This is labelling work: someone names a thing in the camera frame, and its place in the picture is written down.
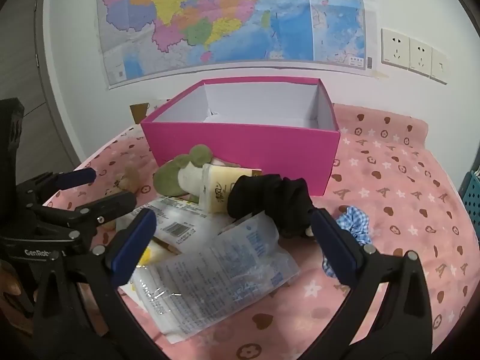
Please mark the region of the pink cardboard box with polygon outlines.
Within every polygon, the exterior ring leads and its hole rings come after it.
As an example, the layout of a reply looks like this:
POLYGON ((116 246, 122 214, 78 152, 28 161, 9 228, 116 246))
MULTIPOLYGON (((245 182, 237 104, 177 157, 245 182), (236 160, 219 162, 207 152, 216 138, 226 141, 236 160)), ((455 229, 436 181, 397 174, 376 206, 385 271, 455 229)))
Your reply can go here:
POLYGON ((219 159, 326 192, 340 131, 317 78, 245 76, 200 80, 141 122, 159 165, 204 144, 219 159))

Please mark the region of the clear plastic mask packet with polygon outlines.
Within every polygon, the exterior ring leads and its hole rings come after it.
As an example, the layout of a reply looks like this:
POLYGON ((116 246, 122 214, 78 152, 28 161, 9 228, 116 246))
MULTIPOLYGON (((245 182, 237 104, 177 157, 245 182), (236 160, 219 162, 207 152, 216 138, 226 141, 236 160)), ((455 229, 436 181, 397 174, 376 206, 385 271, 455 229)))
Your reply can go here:
POLYGON ((264 213, 238 222, 210 245, 144 267, 133 285, 171 344, 225 320, 294 278, 299 267, 264 213))

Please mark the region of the yellow tissue pack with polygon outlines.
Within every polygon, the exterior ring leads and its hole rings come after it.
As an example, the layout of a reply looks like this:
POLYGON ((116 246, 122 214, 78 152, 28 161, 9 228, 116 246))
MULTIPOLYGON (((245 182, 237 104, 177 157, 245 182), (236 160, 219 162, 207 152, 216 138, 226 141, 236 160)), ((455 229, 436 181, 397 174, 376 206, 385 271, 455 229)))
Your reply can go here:
POLYGON ((199 207, 208 213, 226 213, 228 198, 241 176, 261 176, 260 169, 205 164, 199 195, 199 207))

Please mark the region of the black scrunchie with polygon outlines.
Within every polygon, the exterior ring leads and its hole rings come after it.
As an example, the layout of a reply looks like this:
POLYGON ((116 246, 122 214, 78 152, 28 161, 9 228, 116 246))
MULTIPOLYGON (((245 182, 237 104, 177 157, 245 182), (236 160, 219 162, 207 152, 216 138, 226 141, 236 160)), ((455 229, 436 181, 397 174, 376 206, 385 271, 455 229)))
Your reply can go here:
POLYGON ((313 211, 306 180, 280 175, 243 175, 235 182, 227 201, 231 218, 265 213, 284 238, 312 238, 313 211))

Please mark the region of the blue perforated basket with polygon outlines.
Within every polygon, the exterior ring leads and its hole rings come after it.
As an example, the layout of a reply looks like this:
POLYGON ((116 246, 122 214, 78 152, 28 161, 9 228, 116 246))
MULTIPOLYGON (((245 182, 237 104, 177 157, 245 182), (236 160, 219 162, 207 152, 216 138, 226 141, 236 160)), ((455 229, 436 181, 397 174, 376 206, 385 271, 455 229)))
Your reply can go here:
POLYGON ((475 172, 469 173, 469 183, 462 195, 462 201, 473 225, 477 238, 480 237, 480 183, 475 172))

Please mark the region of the blue checked scrunchie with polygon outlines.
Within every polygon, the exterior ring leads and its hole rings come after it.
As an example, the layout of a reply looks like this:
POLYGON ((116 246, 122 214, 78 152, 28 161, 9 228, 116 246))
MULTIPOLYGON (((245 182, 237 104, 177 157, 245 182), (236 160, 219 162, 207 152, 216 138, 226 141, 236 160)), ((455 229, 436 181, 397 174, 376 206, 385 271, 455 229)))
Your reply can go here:
POLYGON ((359 245, 373 244, 369 232, 369 218, 358 207, 349 205, 335 221, 342 230, 350 233, 359 245))

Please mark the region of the white wall socket panel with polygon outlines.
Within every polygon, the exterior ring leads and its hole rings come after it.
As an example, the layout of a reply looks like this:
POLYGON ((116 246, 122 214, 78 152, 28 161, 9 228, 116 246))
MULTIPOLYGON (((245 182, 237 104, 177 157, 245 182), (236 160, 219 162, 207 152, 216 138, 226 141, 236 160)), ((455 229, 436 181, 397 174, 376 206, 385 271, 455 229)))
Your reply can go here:
POLYGON ((382 63, 448 83, 449 60, 443 52, 401 33, 381 30, 382 63))

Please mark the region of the brown paper tag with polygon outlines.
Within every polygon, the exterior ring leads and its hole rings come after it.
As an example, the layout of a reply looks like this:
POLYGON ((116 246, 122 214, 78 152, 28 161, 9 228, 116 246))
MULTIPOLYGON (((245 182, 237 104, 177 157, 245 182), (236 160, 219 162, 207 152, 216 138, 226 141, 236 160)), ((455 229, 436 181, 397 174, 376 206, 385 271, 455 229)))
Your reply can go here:
POLYGON ((150 108, 150 103, 145 102, 145 103, 131 104, 129 108, 133 116, 134 124, 139 125, 140 122, 142 122, 143 119, 145 119, 145 117, 147 116, 148 110, 150 108))

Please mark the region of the colourful wall map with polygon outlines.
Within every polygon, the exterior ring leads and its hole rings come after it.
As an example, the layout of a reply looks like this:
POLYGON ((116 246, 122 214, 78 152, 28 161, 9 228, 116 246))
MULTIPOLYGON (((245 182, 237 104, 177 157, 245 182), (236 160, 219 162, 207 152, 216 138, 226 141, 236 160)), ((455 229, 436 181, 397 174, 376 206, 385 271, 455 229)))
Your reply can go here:
POLYGON ((97 0, 107 81, 248 64, 366 74, 373 0, 97 0))

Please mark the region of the white yellow label packet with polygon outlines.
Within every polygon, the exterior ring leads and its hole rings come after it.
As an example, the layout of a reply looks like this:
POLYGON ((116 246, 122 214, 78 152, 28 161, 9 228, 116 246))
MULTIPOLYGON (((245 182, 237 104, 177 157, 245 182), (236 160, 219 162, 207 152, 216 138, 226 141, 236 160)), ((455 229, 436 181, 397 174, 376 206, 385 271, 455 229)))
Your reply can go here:
MULTIPOLYGON (((174 246, 167 244, 157 238, 153 238, 145 248, 143 255, 140 257, 137 267, 144 267, 153 263, 159 263, 167 258, 179 255, 180 251, 174 246)), ((140 308, 146 311, 146 308, 139 297, 139 291, 134 283, 134 275, 132 275, 127 284, 120 287, 121 290, 140 308)))

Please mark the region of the beige teddy bear plush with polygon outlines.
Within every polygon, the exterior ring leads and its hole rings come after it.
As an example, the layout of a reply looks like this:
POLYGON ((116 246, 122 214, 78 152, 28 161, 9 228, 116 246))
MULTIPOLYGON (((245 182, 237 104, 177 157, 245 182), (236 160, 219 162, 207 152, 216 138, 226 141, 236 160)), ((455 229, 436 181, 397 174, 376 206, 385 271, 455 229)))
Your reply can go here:
POLYGON ((106 190, 105 195, 110 196, 122 191, 136 194, 141 187, 142 182, 139 171, 133 164, 128 163, 124 167, 124 171, 115 179, 114 185, 106 190))

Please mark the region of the pink patterned table cloth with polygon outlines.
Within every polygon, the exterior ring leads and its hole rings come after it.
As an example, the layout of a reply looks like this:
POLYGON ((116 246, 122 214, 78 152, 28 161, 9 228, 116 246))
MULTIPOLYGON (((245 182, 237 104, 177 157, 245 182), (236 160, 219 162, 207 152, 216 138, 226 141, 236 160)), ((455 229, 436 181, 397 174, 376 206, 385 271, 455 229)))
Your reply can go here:
MULTIPOLYGON (((369 218, 369 232, 383 254, 415 251, 430 295, 433 344, 440 345, 465 312, 479 283, 479 243, 455 187, 425 148, 427 125, 407 116, 337 105, 341 131, 334 167, 322 197, 314 199, 332 216, 348 206, 369 218)), ((157 170, 143 131, 123 131, 85 162, 95 182, 59 191, 54 208, 72 210, 105 197, 127 164, 140 173, 137 201, 161 196, 152 178, 157 170)), ((140 325, 171 359, 297 359, 320 334, 348 294, 326 275, 320 248, 289 240, 284 248, 300 272, 252 306, 176 344, 168 342, 149 314, 126 294, 140 325)))

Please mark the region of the grey door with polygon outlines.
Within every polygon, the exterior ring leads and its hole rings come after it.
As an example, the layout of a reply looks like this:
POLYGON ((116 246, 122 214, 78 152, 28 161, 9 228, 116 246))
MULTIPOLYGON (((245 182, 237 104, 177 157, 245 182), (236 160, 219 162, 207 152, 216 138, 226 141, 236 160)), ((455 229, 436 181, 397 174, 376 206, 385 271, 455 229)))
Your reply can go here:
POLYGON ((24 106, 18 184, 43 172, 69 172, 80 164, 51 87, 44 1, 7 0, 1 9, 1 98, 18 98, 24 106))

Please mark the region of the white printed packet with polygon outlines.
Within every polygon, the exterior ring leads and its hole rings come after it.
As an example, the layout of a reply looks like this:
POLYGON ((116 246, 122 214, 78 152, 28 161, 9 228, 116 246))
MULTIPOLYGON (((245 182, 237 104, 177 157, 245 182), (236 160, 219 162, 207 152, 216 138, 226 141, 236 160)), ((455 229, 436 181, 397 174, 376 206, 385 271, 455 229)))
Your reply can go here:
POLYGON ((225 231, 233 219, 225 213, 207 213, 192 202, 176 197, 160 197, 136 208, 150 209, 156 217, 154 237, 187 253, 205 245, 225 231))

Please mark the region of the green frog plush toy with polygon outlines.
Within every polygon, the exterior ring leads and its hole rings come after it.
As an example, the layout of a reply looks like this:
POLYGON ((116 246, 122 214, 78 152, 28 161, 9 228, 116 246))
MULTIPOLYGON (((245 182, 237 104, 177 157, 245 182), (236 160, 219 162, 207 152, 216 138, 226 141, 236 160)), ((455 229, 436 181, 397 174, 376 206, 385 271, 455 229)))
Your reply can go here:
POLYGON ((156 171, 153 176, 154 189, 165 197, 192 195, 198 198, 203 166, 210 164, 212 159, 212 151, 206 145, 193 146, 189 153, 177 155, 156 171))

